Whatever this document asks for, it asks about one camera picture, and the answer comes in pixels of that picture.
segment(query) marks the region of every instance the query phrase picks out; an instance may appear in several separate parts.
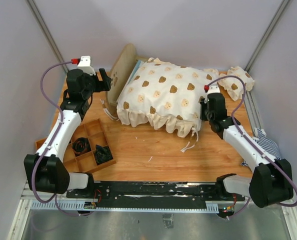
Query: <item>wooden headboard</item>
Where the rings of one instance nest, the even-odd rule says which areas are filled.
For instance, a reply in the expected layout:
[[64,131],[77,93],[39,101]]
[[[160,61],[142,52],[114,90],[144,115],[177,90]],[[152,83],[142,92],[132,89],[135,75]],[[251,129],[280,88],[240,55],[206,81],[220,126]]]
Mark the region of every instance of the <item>wooden headboard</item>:
[[132,43],[129,43],[123,48],[109,73],[112,82],[110,91],[106,92],[106,107],[113,116],[117,116],[117,99],[136,62],[137,50]]

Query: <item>wooden table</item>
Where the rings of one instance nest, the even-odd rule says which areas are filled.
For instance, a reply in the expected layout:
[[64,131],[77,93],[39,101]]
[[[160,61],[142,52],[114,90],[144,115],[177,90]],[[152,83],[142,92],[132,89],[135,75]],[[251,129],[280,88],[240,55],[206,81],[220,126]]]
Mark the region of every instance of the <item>wooden table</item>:
[[[66,83],[59,104],[62,102],[65,89]],[[227,112],[231,114],[239,101],[234,102],[223,88],[221,92],[226,98]],[[100,118],[117,163],[93,173],[95,180],[214,182],[217,177],[230,173],[244,177],[252,176],[248,167],[241,166],[241,156],[212,132],[208,122],[204,123],[199,132],[199,141],[195,147],[182,153],[180,150],[190,140],[190,134],[186,138],[180,138],[176,132],[167,133],[165,127],[154,130],[149,123],[137,127],[122,125],[120,121],[109,119],[102,109],[100,99],[105,99],[104,92],[93,95],[93,104],[83,123]],[[244,105],[236,112],[235,117],[251,134]]]

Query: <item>gray wall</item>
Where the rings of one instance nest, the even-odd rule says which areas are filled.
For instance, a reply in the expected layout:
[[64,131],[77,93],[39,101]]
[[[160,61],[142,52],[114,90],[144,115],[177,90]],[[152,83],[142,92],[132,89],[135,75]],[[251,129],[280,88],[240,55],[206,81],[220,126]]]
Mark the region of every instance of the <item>gray wall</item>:
[[[39,80],[56,59],[24,0],[0,0],[0,240],[9,232],[26,181],[23,160],[50,130],[55,110],[43,99]],[[57,100],[61,69],[45,81]]]
[[281,0],[35,0],[64,59],[110,68],[123,46],[179,65],[245,67]]
[[265,131],[290,161],[297,185],[297,1],[290,4],[250,73]]

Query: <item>red connector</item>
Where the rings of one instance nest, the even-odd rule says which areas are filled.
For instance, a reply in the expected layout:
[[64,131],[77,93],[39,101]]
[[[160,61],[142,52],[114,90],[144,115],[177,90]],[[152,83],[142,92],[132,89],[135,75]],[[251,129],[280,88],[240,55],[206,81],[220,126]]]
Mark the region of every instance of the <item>red connector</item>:
[[208,86],[208,85],[204,85],[204,91],[205,91],[206,93],[209,91],[209,89],[210,89],[210,86]]
[[79,64],[80,63],[80,58],[72,58],[71,61],[72,61],[72,64]]

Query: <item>wooden tray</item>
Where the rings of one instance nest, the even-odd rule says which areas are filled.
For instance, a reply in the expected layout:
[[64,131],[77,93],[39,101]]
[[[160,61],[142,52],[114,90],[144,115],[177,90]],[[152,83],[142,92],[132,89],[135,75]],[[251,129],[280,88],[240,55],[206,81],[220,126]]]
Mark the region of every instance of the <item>wooden tray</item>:
[[[74,141],[78,138],[87,138],[91,147],[91,151],[76,156],[73,151],[72,143],[74,143]],[[46,138],[35,142],[36,150],[43,145],[45,140]],[[78,126],[73,133],[63,157],[63,164],[66,167],[67,171],[69,173],[94,173],[116,163],[116,160],[114,159],[112,150],[110,148],[113,159],[98,164],[95,161],[94,156],[94,153],[96,152],[96,145],[109,147],[107,137],[103,131],[102,123],[99,119],[95,119],[93,121]]]

